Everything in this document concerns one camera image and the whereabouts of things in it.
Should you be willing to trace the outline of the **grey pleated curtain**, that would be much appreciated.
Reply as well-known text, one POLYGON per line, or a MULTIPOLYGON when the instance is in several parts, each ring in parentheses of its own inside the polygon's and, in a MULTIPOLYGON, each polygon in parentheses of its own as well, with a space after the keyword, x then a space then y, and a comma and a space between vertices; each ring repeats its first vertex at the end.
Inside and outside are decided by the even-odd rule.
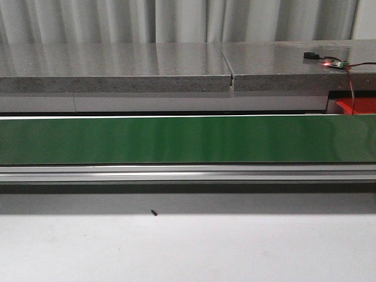
POLYGON ((374 1, 2 1, 2 43, 375 38, 374 1))

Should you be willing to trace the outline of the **black connector plug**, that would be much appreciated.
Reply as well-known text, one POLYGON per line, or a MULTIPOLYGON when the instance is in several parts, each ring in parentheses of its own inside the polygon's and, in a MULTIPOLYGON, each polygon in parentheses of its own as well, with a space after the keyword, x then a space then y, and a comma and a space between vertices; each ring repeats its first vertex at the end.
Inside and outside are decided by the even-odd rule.
POLYGON ((319 60, 321 57, 319 54, 314 52, 304 52, 304 59, 313 59, 313 60, 319 60))

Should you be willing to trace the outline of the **small green circuit board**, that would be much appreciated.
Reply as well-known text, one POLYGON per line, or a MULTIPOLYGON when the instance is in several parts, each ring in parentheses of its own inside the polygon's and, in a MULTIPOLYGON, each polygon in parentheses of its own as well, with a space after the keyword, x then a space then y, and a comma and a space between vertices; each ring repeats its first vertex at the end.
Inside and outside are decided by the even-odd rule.
POLYGON ((326 67, 345 69, 350 63, 348 61, 339 61, 335 59, 326 59, 322 62, 322 65, 326 67))

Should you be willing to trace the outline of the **grey stone countertop slab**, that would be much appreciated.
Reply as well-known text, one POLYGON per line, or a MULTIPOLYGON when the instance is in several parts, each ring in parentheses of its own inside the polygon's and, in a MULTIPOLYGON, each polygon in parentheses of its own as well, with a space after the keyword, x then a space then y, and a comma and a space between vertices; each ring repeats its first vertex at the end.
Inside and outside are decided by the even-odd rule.
POLYGON ((3 93, 348 90, 350 81, 375 89, 375 41, 1 45, 3 93))

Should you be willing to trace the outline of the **green conveyor belt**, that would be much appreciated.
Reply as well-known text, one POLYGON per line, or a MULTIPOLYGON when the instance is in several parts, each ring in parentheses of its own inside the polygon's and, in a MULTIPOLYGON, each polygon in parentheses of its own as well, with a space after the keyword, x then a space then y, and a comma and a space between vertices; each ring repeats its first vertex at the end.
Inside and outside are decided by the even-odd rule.
POLYGON ((1 121, 2 165, 374 161, 374 115, 1 121))

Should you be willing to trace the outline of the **red plastic tray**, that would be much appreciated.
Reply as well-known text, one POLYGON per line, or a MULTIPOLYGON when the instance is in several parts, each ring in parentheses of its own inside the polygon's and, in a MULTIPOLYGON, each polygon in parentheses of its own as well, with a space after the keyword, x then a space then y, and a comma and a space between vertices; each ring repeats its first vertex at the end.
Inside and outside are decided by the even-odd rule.
POLYGON ((354 103, 350 98, 341 98, 335 103, 342 109, 344 115, 375 114, 375 98, 355 98, 354 103))

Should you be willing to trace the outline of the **aluminium conveyor frame rail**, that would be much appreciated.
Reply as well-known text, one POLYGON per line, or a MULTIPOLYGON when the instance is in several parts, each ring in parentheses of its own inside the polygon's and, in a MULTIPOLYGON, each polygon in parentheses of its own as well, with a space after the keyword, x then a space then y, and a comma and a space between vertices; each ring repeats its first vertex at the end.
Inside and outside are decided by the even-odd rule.
POLYGON ((3 166, 2 183, 375 181, 374 164, 3 166))

